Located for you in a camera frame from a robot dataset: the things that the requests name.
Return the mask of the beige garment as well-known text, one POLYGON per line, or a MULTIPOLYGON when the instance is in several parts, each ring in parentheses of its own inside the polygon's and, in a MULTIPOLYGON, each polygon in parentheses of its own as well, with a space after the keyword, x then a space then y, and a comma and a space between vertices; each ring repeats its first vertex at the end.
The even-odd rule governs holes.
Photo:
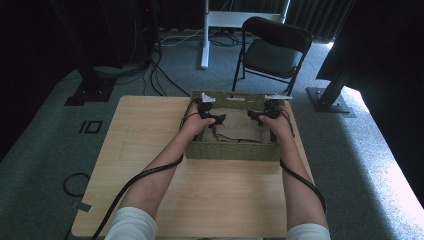
POLYGON ((248 116, 247 110, 216 108, 210 113, 226 114, 226 118, 222 125, 204 129, 201 136, 204 142, 271 142, 270 129, 258 126, 257 121, 248 116))

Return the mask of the person's left hand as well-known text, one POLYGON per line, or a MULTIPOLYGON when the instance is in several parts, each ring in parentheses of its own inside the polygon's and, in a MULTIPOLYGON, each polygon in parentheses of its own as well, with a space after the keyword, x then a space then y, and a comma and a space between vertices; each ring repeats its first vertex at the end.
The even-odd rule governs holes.
POLYGON ((195 136, 200 134, 206 127, 213 124, 214 122, 215 119, 213 118, 202 119, 198 113, 198 106, 194 104, 190 107, 188 115, 183 120, 180 133, 182 133, 189 140, 193 140, 195 136))

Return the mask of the white desk frame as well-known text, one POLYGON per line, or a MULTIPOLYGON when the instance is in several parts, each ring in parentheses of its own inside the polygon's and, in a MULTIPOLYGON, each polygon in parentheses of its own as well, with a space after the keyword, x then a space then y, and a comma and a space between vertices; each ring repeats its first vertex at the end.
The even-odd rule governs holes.
POLYGON ((210 27, 224 27, 224 28, 241 28, 242 24, 250 17, 259 16, 268 20, 284 23, 291 0, 283 1, 283 8, 280 13, 259 13, 259 12, 237 12, 237 11, 224 11, 224 10, 210 10, 210 0, 204 0, 204 36, 203 48, 200 67, 205 70, 209 66, 209 28, 210 27))

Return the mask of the right white sleeve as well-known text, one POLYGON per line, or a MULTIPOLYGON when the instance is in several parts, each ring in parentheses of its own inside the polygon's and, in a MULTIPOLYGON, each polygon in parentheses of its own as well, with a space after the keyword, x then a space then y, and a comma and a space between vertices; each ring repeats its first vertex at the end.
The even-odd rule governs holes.
POLYGON ((306 223, 292 227, 286 240, 331 240, 329 230, 319 224, 306 223))

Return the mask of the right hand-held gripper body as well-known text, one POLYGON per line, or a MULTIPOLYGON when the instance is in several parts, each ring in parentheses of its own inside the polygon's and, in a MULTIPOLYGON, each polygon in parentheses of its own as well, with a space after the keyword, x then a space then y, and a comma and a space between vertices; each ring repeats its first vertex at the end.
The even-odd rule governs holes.
POLYGON ((283 95, 266 95, 264 102, 264 113, 266 116, 272 119, 276 119, 279 116, 283 116, 289 119, 289 114, 286 110, 282 109, 285 102, 288 100, 287 96, 283 95))

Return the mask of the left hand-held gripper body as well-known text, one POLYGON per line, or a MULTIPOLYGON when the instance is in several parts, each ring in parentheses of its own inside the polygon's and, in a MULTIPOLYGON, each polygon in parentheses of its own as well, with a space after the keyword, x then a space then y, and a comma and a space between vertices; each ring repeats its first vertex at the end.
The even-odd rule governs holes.
POLYGON ((201 96, 195 99, 195 102, 198 105, 198 113, 202 119, 216 119, 216 116, 210 113, 213 104, 216 102, 215 98, 208 96, 205 92, 202 92, 201 96))

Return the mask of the black folding chair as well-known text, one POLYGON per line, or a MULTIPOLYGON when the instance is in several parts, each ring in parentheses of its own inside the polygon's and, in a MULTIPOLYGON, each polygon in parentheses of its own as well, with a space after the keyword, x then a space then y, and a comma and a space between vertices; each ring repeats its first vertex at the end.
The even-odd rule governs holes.
POLYGON ((250 17, 242 25, 242 47, 232 91, 242 71, 242 79, 246 73, 251 73, 286 83, 284 93, 290 96, 312 42, 313 35, 305 29, 263 17, 250 17))

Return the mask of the green felt storage box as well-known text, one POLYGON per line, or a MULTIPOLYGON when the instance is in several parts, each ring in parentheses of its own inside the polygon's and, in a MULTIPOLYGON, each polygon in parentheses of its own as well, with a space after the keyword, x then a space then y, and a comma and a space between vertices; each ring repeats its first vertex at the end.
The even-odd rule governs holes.
MULTIPOLYGON (((193 91, 191 93, 190 103, 195 102, 195 99, 200 97, 202 92, 205 92, 208 96, 216 99, 212 109, 229 108, 247 111, 253 110, 263 113, 265 96, 274 95, 193 91)), ((195 137, 186 149, 185 154, 187 159, 276 161, 280 155, 275 135, 271 132, 271 130, 270 143, 204 142, 201 140, 203 132, 204 130, 195 137)))

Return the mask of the white sleeve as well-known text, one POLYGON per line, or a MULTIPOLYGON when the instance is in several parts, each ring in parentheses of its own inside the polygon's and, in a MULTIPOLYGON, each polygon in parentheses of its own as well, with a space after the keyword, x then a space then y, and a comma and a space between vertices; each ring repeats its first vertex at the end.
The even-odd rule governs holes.
POLYGON ((105 240, 155 240, 156 221, 136 207, 120 208, 112 221, 105 240))
POLYGON ((292 227, 286 240, 331 240, 329 230, 319 224, 306 223, 292 227))

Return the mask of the left white sleeve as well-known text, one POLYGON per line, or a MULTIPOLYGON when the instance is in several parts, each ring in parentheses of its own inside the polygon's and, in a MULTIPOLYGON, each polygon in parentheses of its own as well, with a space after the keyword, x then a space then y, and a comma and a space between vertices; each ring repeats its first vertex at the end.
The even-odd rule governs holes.
POLYGON ((156 221, 136 207, 120 208, 112 221, 105 240, 155 240, 156 221))

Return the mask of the person's right hand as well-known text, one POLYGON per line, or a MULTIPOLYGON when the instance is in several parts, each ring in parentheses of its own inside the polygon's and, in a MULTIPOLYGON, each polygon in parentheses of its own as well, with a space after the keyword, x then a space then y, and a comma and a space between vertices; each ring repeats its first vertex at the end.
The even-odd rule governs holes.
POLYGON ((289 122, 283 116, 272 119, 265 115, 260 115, 259 119, 270 127, 278 142, 292 137, 289 122))

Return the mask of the dark curtain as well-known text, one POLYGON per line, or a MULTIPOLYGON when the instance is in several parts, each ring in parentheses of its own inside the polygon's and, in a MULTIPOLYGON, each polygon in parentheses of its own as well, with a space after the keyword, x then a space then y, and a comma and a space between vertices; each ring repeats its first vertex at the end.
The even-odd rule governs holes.
POLYGON ((311 33, 315 40, 332 42, 356 0, 290 0, 285 22, 311 33))

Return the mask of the black metal stand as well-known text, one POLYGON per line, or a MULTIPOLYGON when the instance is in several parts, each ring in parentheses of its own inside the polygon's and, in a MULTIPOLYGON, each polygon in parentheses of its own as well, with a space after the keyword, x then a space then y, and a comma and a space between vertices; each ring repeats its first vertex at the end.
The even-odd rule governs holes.
POLYGON ((108 102, 117 79, 102 77, 95 71, 64 1, 49 2, 58 19, 57 32, 82 78, 74 95, 66 100, 65 105, 83 106, 86 102, 108 102))
POLYGON ((348 66, 341 75, 332 80, 326 88, 308 87, 306 89, 314 110, 324 113, 339 113, 344 118, 355 118, 351 107, 348 107, 341 95, 343 87, 350 78, 351 67, 348 66))

